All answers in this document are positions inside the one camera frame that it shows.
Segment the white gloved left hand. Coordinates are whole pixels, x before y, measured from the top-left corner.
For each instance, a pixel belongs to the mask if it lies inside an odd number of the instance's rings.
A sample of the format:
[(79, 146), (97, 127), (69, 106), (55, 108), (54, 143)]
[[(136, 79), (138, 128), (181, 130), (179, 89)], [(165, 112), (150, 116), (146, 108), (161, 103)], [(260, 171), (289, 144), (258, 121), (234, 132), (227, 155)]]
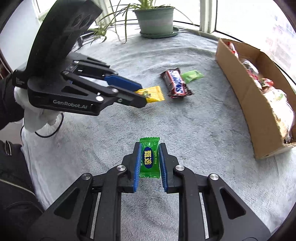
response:
[(32, 106), (29, 102), (28, 91), (19, 87), (14, 89), (14, 97), (24, 109), (23, 124), (27, 131), (34, 133), (42, 129), (46, 124), (52, 126), (55, 124), (60, 111), (41, 109)]

